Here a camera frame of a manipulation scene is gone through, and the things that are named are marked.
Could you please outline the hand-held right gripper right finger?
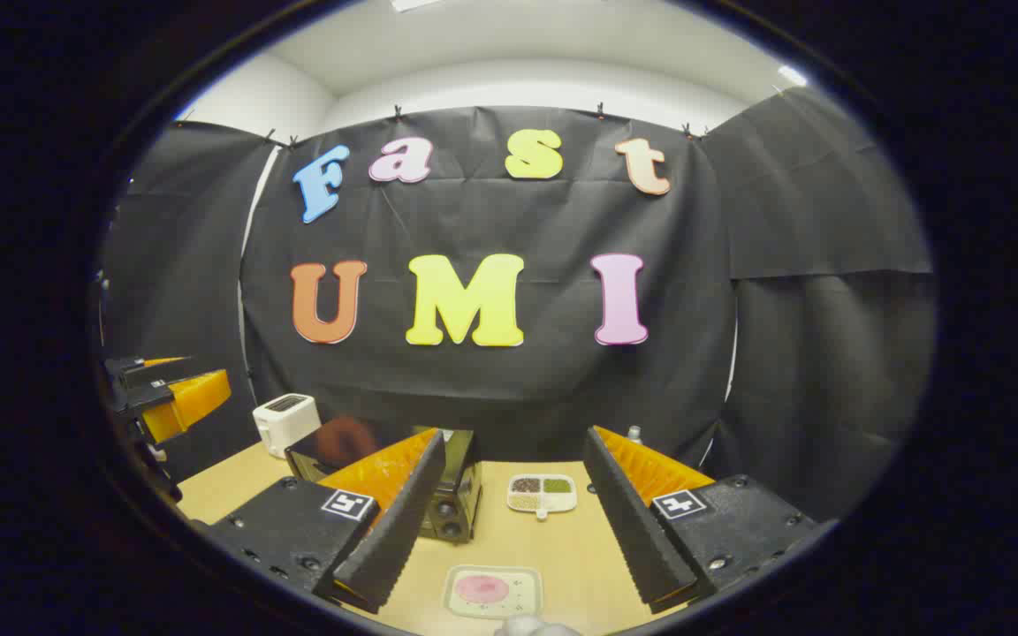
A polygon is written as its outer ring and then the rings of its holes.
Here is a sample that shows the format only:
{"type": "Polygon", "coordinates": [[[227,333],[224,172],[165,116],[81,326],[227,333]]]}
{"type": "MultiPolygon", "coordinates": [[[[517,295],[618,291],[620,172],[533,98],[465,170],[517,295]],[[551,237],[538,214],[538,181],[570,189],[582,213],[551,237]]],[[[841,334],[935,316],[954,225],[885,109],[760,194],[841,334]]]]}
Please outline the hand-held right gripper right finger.
{"type": "Polygon", "coordinates": [[[582,463],[653,613],[739,587],[833,528],[751,476],[714,479],[601,427],[586,432],[582,463]]]}

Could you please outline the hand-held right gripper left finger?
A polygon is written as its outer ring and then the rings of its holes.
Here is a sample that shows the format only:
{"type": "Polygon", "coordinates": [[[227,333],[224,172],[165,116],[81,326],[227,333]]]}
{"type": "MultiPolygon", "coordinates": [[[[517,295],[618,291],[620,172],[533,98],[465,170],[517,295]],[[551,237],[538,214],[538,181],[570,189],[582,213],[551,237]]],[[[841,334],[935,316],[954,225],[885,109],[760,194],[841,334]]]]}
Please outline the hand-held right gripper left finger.
{"type": "Polygon", "coordinates": [[[419,538],[445,447],[427,429],[319,481],[285,476],[202,534],[278,587],[376,613],[419,538]]]}

